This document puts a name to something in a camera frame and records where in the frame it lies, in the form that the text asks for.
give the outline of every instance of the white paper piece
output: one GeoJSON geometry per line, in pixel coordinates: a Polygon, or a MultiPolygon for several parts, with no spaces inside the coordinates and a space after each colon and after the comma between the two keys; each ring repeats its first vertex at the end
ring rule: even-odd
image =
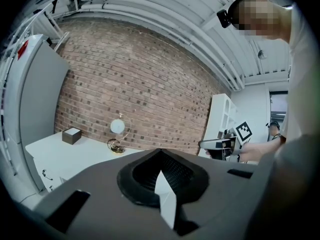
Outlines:
{"type": "Polygon", "coordinates": [[[162,218],[173,229],[175,225],[177,197],[162,171],[160,171],[156,179],[154,193],[159,195],[160,198],[160,214],[162,218]]]}
{"type": "Polygon", "coordinates": [[[70,134],[70,135],[75,135],[78,132],[80,132],[80,130],[76,128],[70,128],[69,130],[65,131],[66,134],[70,134]]]}

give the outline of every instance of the brick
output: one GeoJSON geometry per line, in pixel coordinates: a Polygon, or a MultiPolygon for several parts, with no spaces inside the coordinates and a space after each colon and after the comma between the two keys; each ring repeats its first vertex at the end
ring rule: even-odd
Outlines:
{"type": "Polygon", "coordinates": [[[199,152],[212,95],[230,95],[209,68],[140,26],[91,18],[60,26],[70,31],[59,49],[70,70],[57,103],[55,132],[74,126],[88,138],[119,139],[110,123],[123,113],[132,121],[121,141],[125,147],[199,152]]]}

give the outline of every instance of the cabinet handle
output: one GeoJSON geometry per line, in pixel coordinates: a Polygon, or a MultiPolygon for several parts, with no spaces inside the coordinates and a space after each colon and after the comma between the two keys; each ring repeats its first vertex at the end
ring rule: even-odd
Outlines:
{"type": "Polygon", "coordinates": [[[46,176],[46,170],[42,170],[42,175],[43,175],[45,178],[47,178],[48,180],[50,180],[50,181],[53,181],[53,180],[54,180],[53,178],[48,178],[48,177],[46,176]]]}

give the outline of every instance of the lamp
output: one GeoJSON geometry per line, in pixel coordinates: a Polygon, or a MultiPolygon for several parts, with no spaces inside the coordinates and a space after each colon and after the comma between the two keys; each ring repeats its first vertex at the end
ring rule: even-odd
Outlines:
{"type": "Polygon", "coordinates": [[[109,139],[109,141],[107,142],[107,145],[108,145],[108,148],[113,151],[114,153],[116,154],[123,154],[125,151],[126,151],[126,148],[123,147],[123,146],[120,146],[121,144],[121,141],[128,136],[128,134],[131,132],[131,126],[132,126],[132,122],[131,122],[131,119],[130,117],[122,114],[122,113],[119,113],[119,118],[118,119],[115,119],[111,122],[111,125],[110,125],[110,129],[113,133],[117,134],[117,135],[120,135],[124,132],[125,128],[126,128],[126,125],[125,125],[125,122],[122,120],[122,118],[124,117],[127,117],[129,119],[129,122],[130,122],[130,128],[128,130],[128,132],[126,133],[126,135],[124,135],[122,138],[120,138],[119,140],[116,139],[116,138],[111,138],[109,139]]]}

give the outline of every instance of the white countertop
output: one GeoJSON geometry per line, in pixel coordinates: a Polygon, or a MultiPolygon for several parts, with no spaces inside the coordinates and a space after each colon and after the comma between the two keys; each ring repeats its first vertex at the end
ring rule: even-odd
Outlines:
{"type": "Polygon", "coordinates": [[[25,149],[35,160],[65,180],[89,166],[142,151],[126,148],[122,155],[116,155],[107,143],[84,136],[71,145],[62,141],[62,132],[31,143],[25,149]]]}

